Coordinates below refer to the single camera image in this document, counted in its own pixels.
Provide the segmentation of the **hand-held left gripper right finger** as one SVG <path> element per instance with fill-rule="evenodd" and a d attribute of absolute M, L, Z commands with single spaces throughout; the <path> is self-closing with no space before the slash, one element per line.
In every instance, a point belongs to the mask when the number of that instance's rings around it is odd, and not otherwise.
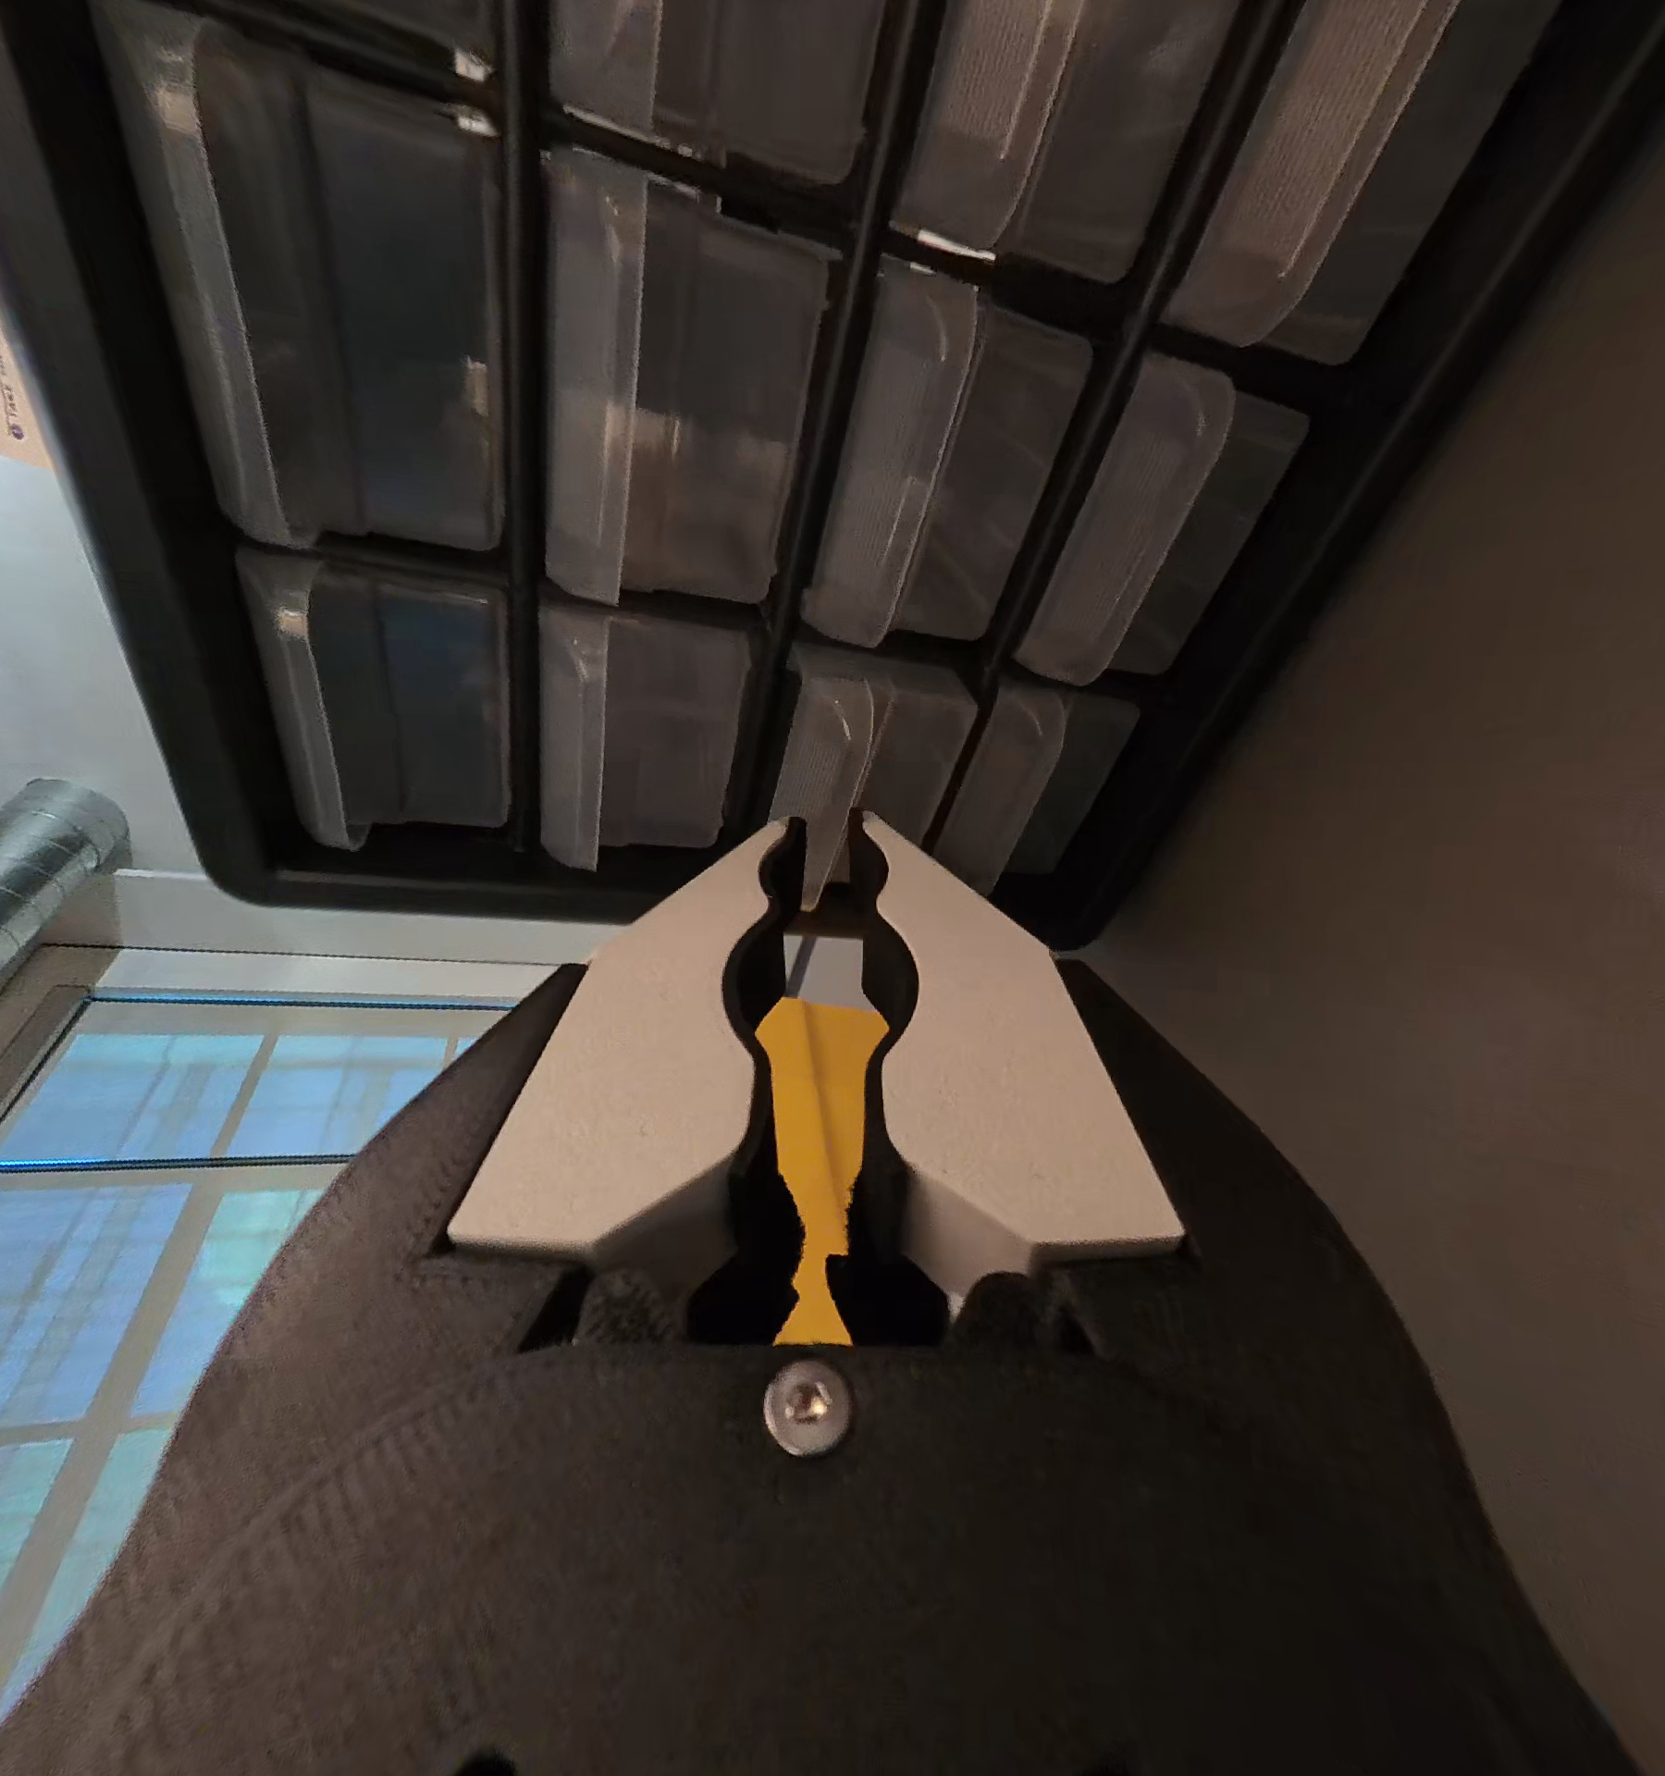
<path fill-rule="evenodd" d="M 847 831 L 865 1065 L 847 1255 L 941 1296 L 1176 1253 L 1184 1227 L 1052 952 L 876 813 Z"/>

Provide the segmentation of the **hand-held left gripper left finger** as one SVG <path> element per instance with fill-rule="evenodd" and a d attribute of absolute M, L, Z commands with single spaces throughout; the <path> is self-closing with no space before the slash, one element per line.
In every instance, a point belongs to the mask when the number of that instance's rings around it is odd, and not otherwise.
<path fill-rule="evenodd" d="M 447 1227 L 462 1253 L 719 1268 L 773 1090 L 758 1026 L 784 996 L 804 826 L 760 830 L 582 968 Z"/>

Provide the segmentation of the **black drawer cabinet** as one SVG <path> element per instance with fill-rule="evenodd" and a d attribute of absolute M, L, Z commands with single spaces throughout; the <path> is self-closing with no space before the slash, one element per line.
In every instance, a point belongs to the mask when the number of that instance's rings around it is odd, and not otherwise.
<path fill-rule="evenodd" d="M 1665 5 L 0 5 L 0 262 L 203 872 L 630 922 L 847 813 L 1098 937 Z"/>

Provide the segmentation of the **clear plastic drawer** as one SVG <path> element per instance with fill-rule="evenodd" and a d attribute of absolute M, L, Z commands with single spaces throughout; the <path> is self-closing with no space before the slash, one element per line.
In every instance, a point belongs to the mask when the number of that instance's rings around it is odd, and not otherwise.
<path fill-rule="evenodd" d="M 952 671 L 802 641 L 769 817 L 804 826 L 801 909 L 849 881 L 852 813 L 923 846 L 978 706 Z"/>

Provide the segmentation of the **rows of clear cabinet drawers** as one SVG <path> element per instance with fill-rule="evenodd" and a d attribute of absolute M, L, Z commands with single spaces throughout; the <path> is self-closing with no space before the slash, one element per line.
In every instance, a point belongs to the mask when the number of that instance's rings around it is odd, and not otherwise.
<path fill-rule="evenodd" d="M 1217 713 L 1517 73 L 1295 5 L 1237 128 L 1267 10 L 88 5 L 260 658 L 210 874 L 608 905 L 801 643 Z"/>

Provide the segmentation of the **silver ventilation duct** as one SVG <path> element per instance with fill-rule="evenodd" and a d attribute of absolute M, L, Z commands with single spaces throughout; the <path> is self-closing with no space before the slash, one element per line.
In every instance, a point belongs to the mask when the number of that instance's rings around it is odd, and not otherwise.
<path fill-rule="evenodd" d="M 105 794 L 31 780 L 0 806 L 0 991 L 79 891 L 127 854 L 129 824 Z"/>

